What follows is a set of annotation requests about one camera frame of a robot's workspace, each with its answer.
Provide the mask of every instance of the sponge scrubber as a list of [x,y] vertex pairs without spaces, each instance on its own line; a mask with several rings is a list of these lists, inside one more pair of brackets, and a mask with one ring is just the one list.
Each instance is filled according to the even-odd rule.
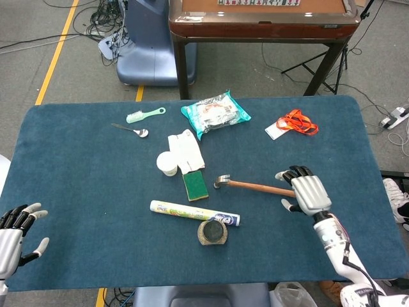
[[184,174],[183,181],[185,182],[187,198],[189,201],[209,197],[201,171]]

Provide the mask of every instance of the hammer head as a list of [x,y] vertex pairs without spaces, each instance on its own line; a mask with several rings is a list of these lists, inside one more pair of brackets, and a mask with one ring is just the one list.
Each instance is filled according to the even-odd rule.
[[222,175],[216,178],[216,182],[213,184],[215,189],[218,189],[222,184],[227,184],[230,181],[230,175]]

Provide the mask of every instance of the power strip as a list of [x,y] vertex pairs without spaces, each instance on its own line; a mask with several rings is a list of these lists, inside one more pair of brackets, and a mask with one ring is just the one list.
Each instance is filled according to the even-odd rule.
[[390,113],[390,115],[391,116],[384,118],[380,122],[381,127],[389,130],[393,129],[401,122],[403,122],[405,119],[409,118],[409,107],[407,108],[397,107]]

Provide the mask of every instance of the wooden hammer handle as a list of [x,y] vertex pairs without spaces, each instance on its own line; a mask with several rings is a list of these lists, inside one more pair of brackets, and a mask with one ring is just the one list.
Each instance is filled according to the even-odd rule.
[[262,184],[250,184],[248,182],[232,181],[230,180],[227,185],[231,187],[243,187],[244,189],[256,190],[265,193],[279,194],[289,197],[295,197],[295,193],[292,190],[281,189],[279,187],[270,187]]

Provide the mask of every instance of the orange lanyard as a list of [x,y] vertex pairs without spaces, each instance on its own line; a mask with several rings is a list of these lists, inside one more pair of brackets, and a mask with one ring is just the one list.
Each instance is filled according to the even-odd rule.
[[313,136],[319,131],[318,126],[304,116],[299,109],[294,109],[285,117],[280,117],[276,125],[281,130],[295,130],[308,136]]

